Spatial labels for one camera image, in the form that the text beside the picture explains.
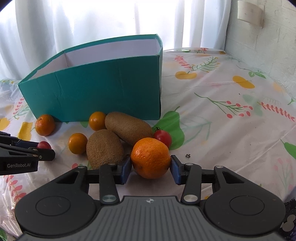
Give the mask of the red cherry tomato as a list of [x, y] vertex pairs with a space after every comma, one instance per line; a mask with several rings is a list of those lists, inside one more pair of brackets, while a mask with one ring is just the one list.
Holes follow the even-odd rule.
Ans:
[[51, 145], [46, 141], [41, 141], [37, 144], [38, 149], [51, 149]]
[[170, 134], [167, 131], [161, 130], [159, 127], [156, 127], [155, 132], [153, 134], [153, 138], [164, 143], [168, 147], [168, 149], [170, 148], [172, 139]]

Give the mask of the purple patterned bedding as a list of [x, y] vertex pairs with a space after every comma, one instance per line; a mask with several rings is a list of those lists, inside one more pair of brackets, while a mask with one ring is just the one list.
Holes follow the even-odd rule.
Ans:
[[286, 215], [278, 233], [286, 240], [295, 241], [295, 199], [285, 202]]

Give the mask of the large orange mandarin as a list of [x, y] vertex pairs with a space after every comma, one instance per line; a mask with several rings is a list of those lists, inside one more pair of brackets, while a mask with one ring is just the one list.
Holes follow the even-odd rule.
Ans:
[[161, 178], [171, 164], [168, 147], [155, 138], [137, 141], [130, 157], [136, 173], [146, 179]]

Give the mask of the floral plastic tablecloth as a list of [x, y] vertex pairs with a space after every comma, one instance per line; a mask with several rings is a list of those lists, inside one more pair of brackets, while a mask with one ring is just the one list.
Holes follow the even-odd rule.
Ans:
[[[284, 202], [295, 200], [295, 98], [267, 74], [222, 54], [206, 49], [165, 51], [161, 118], [147, 122], [153, 131], [170, 134], [170, 153], [181, 162], [204, 169], [223, 165]], [[70, 169], [93, 167], [86, 154], [75, 155], [68, 148], [72, 134], [93, 134], [88, 122], [57, 123], [52, 136], [39, 136], [19, 82], [1, 77], [1, 131], [22, 140], [47, 141], [56, 158], [40, 162], [37, 172], [1, 176], [1, 240], [22, 233], [14, 216], [22, 197]], [[132, 171], [118, 192], [120, 197], [181, 197], [182, 187], [169, 172], [149, 181]]]

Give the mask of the teal cardboard box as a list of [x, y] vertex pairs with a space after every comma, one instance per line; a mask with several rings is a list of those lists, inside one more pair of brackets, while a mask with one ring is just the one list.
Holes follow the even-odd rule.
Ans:
[[134, 35], [66, 49], [33, 70], [18, 87], [35, 117], [87, 121], [96, 111], [141, 120], [161, 116], [163, 44]]

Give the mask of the orange cherry tomato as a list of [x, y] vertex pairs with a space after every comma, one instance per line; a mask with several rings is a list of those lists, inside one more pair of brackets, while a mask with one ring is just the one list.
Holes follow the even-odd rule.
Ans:
[[86, 151], [88, 139], [82, 133], [74, 133], [69, 137], [68, 147], [69, 150], [76, 155], [81, 155]]
[[101, 111], [94, 112], [89, 118], [89, 126], [94, 131], [106, 129], [105, 127], [106, 114]]

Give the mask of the white curtain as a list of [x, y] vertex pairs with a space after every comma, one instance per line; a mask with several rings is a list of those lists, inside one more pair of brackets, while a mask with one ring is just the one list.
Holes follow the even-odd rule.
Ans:
[[1, 78], [20, 80], [64, 49], [157, 34], [165, 50], [223, 49], [231, 1], [1, 1]]

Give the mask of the white wall fixture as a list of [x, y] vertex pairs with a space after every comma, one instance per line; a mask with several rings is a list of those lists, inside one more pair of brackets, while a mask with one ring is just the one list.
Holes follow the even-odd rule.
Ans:
[[254, 4], [249, 1], [237, 2], [237, 19], [255, 27], [264, 26], [265, 6]]

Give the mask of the brown kiwi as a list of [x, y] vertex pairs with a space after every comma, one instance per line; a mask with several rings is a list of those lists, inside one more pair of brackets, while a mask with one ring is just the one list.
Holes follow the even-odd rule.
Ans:
[[89, 137], [86, 154], [92, 169], [96, 170], [104, 164], [118, 164], [123, 159], [125, 151], [114, 132], [99, 130]]
[[151, 138], [153, 135], [152, 128], [148, 123], [120, 112], [107, 114], [105, 126], [131, 146], [134, 146], [142, 138]]

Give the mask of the small mandarin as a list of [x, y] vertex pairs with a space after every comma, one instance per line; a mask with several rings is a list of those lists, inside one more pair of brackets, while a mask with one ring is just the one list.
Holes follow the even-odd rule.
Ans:
[[55, 130], [55, 121], [49, 114], [41, 115], [35, 122], [36, 132], [41, 136], [49, 136]]

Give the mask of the orange cherry tomato front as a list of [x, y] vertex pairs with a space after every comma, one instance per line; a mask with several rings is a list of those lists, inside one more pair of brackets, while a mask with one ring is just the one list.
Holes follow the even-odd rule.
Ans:
[[76, 155], [81, 155], [86, 151], [88, 139], [82, 133], [74, 133], [69, 137], [68, 147], [69, 150]]

